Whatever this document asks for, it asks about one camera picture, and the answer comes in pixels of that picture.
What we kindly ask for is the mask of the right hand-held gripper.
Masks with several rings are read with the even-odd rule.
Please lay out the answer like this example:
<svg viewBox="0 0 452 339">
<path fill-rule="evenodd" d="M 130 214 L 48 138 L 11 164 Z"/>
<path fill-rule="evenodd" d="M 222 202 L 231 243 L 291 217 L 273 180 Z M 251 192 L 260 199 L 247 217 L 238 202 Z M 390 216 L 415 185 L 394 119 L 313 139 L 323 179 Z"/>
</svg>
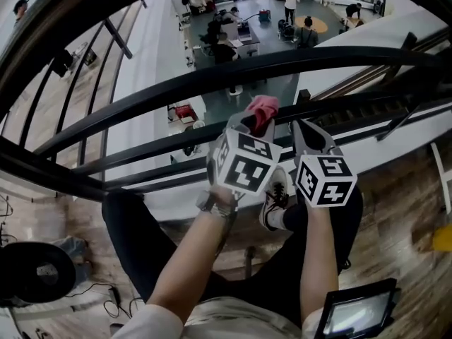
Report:
<svg viewBox="0 0 452 339">
<path fill-rule="evenodd" d="M 334 148 L 332 136 L 305 119 L 294 120 L 291 132 L 296 168 L 290 176 L 297 192 L 312 207 L 345 206 L 357 183 L 357 175 L 342 151 Z"/>
</svg>

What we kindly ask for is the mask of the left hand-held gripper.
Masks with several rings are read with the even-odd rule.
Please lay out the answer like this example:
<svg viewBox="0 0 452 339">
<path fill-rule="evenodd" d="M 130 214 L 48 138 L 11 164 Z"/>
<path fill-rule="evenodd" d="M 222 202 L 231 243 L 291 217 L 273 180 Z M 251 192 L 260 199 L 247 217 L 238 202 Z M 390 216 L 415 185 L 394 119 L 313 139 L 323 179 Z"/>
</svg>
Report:
<svg viewBox="0 0 452 339">
<path fill-rule="evenodd" d="M 259 138 L 248 134 L 252 125 L 252 113 L 236 113 L 229 118 L 213 151 L 213 179 L 219 186 L 258 196 L 278 165 L 283 148 L 268 142 L 274 140 L 274 119 L 260 126 Z"/>
</svg>

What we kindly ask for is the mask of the person's left hand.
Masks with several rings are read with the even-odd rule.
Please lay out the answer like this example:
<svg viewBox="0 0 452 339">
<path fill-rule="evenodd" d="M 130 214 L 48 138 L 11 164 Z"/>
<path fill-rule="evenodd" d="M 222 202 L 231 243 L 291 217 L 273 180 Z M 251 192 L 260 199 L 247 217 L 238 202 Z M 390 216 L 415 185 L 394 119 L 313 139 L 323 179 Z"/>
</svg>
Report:
<svg viewBox="0 0 452 339">
<path fill-rule="evenodd" d="M 226 205 L 232 205 L 236 198 L 234 192 L 223 186 L 213 185 L 210 187 L 210 192 L 218 198 L 218 200 Z"/>
</svg>

